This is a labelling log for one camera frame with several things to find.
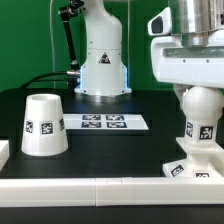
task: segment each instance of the warning label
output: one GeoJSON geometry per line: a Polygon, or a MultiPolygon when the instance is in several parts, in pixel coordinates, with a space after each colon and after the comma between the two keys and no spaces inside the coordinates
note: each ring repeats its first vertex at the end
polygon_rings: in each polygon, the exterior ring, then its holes
{"type": "Polygon", "coordinates": [[[111,64],[106,52],[103,54],[103,56],[99,60],[99,63],[100,64],[111,64]]]}

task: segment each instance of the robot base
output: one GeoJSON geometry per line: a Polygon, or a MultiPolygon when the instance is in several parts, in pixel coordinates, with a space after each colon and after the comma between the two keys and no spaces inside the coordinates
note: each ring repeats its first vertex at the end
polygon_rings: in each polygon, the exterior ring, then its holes
{"type": "Polygon", "coordinates": [[[187,159],[164,164],[167,177],[222,177],[210,163],[214,154],[223,151],[217,143],[205,149],[188,144],[184,138],[177,138],[177,142],[187,153],[187,159]]]}
{"type": "Polygon", "coordinates": [[[89,95],[75,92],[75,98],[95,103],[117,103],[131,98],[131,90],[116,96],[89,95]]]}

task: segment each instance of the white block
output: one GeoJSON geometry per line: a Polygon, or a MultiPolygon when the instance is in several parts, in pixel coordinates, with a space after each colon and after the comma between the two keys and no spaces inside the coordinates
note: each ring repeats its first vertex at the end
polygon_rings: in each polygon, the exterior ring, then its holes
{"type": "Polygon", "coordinates": [[[222,204],[224,178],[133,178],[135,205],[222,204]]]}
{"type": "Polygon", "coordinates": [[[132,205],[132,178],[96,179],[96,206],[132,205]]]}
{"type": "Polygon", "coordinates": [[[0,180],[0,207],[95,206],[95,179],[0,180]]]}
{"type": "Polygon", "coordinates": [[[9,158],[9,141],[0,141],[0,171],[9,158]]]}

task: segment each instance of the black cable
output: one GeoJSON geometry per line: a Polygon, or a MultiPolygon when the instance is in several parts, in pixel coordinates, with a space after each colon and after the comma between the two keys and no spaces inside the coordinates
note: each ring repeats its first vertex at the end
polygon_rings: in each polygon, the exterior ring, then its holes
{"type": "Polygon", "coordinates": [[[46,77],[51,77],[51,76],[58,76],[58,75],[67,75],[67,71],[62,71],[62,72],[51,72],[51,73],[46,73],[43,75],[38,75],[35,78],[31,79],[30,81],[24,83],[23,85],[20,86],[20,88],[25,89],[27,88],[32,82],[38,80],[38,79],[42,79],[42,78],[46,78],[46,77]]]}
{"type": "Polygon", "coordinates": [[[68,82],[68,81],[75,81],[75,80],[73,78],[68,78],[68,79],[42,79],[42,80],[34,80],[32,83],[34,83],[34,82],[68,82]]]}

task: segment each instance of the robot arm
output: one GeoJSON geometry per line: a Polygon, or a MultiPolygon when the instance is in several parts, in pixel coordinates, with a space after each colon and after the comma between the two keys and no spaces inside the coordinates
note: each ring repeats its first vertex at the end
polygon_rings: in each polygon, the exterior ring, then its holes
{"type": "Polygon", "coordinates": [[[169,7],[148,23],[152,36],[171,33],[152,41],[157,80],[223,88],[223,18],[223,0],[169,0],[169,7]]]}

